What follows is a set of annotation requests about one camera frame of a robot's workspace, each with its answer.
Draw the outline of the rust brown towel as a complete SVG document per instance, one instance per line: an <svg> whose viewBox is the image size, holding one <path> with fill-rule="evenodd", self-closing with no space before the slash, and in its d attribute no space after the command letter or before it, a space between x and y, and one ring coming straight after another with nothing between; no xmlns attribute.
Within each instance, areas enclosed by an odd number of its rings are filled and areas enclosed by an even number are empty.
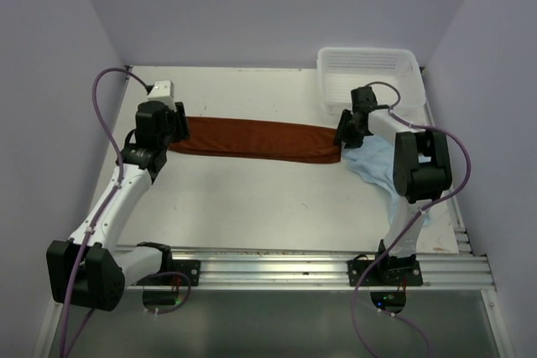
<svg viewBox="0 0 537 358"><path fill-rule="evenodd" d="M190 138L173 143L176 153L331 164L341 160L336 131L288 122L189 117Z"/></svg>

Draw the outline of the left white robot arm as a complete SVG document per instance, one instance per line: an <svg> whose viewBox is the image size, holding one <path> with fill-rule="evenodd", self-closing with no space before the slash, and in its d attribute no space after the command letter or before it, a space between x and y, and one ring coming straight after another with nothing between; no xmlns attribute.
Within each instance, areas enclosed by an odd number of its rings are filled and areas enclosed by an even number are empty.
<svg viewBox="0 0 537 358"><path fill-rule="evenodd" d="M67 240L52 241L47 249L50 287L57 303L112 311L126 287L145 278L166 284L175 273L171 249L164 244L144 241L125 255L113 254L135 207L166 164L169 147L190 136L180 102L143 102L135 123L97 205Z"/></svg>

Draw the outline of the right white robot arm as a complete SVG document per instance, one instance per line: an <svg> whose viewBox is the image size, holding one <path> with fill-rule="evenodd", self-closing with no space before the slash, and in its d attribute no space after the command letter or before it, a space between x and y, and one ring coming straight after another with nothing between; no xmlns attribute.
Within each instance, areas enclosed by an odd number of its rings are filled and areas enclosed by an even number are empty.
<svg viewBox="0 0 537 358"><path fill-rule="evenodd" d="M425 212L452 184L446 135L397 116L394 106L378 102L371 84L351 90L351 99L352 108L341 114L335 143L362 149L366 137L376 136L394 147L391 183L397 207L394 223L375 256L358 255L347 262L349 283L353 287L420 286L416 252Z"/></svg>

